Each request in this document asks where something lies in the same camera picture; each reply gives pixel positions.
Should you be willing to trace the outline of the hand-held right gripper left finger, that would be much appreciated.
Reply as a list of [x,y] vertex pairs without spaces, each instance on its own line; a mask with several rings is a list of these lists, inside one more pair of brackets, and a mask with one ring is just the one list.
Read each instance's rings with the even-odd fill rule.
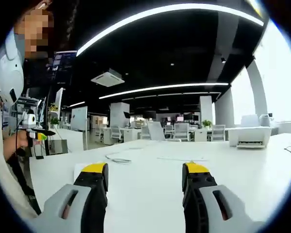
[[108,204],[109,166],[84,167],[73,184],[66,184],[45,201],[42,213],[30,220],[34,233],[102,233]]

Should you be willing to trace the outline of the person's left hand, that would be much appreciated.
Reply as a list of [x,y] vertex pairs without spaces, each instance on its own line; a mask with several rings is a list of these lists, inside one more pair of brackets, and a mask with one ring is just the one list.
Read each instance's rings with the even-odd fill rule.
[[3,141],[3,156],[7,162],[10,157],[16,152],[19,148],[25,148],[28,146],[27,132],[19,131],[12,136],[9,136]]

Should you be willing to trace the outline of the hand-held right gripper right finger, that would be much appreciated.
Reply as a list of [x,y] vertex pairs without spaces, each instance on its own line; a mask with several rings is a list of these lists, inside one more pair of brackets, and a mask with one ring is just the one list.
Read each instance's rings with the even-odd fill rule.
[[182,166],[182,192],[187,233],[258,233],[263,228],[264,222],[253,221],[236,194],[193,161]]

